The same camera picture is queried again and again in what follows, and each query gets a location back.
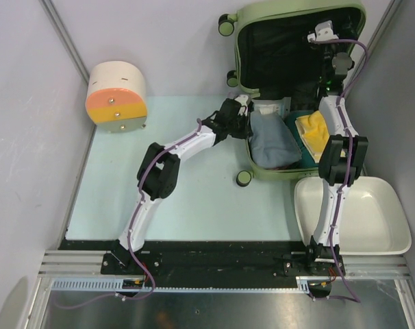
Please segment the green hard shell suitcase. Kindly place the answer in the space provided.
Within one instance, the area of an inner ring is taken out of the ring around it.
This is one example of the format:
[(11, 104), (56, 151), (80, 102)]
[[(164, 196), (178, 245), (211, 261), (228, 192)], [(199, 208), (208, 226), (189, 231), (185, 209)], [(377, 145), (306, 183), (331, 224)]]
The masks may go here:
[(236, 38), (236, 67), (227, 85), (254, 99), (289, 99), (290, 112), (316, 110), (327, 94), (323, 82), (336, 90), (329, 80), (339, 79), (323, 68), (319, 43), (309, 43), (307, 36), (329, 20), (339, 39), (326, 42), (351, 56), (366, 22), (360, 1), (262, 1), (221, 15), (219, 33)]

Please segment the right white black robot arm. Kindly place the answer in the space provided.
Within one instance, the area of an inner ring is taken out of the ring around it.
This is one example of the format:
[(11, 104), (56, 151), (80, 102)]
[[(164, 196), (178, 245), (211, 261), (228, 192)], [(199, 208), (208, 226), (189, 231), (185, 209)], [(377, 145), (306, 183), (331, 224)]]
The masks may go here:
[(340, 227), (342, 210), (354, 181), (360, 177), (368, 149), (368, 139), (359, 136), (345, 107), (344, 95), (349, 89), (343, 86), (353, 61), (345, 51), (333, 50), (331, 65), (334, 78), (329, 81), (336, 90), (323, 82), (327, 93), (320, 99), (318, 110), (329, 132), (329, 140), (320, 158), (318, 175), (323, 180), (323, 200), (314, 233), (306, 249), (305, 269), (312, 275), (320, 275), (328, 267), (341, 270)]

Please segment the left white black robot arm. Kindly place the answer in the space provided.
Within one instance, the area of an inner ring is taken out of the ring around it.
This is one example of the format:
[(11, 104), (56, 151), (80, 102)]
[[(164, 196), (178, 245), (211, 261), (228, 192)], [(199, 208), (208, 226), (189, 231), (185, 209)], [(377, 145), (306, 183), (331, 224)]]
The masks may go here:
[(197, 119), (197, 127), (191, 133), (169, 144), (149, 145), (136, 176), (137, 200), (133, 215), (119, 236), (118, 245), (111, 251), (123, 273), (131, 274), (139, 268), (141, 262), (135, 252), (142, 249), (149, 222), (158, 206), (177, 187), (180, 166), (229, 136), (241, 140), (250, 137), (252, 111), (250, 96), (227, 98), (219, 110), (203, 120)]

